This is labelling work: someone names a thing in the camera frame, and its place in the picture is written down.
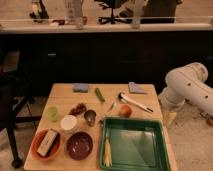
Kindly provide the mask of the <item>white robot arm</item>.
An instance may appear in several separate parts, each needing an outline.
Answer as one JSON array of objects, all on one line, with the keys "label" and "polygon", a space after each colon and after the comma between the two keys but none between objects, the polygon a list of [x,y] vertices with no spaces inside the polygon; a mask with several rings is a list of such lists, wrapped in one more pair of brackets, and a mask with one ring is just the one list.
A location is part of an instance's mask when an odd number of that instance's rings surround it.
[{"label": "white robot arm", "polygon": [[205,84],[207,68],[199,62],[175,68],[166,74],[166,87],[158,98],[164,109],[180,109],[185,100],[191,101],[213,117],[213,88]]}]

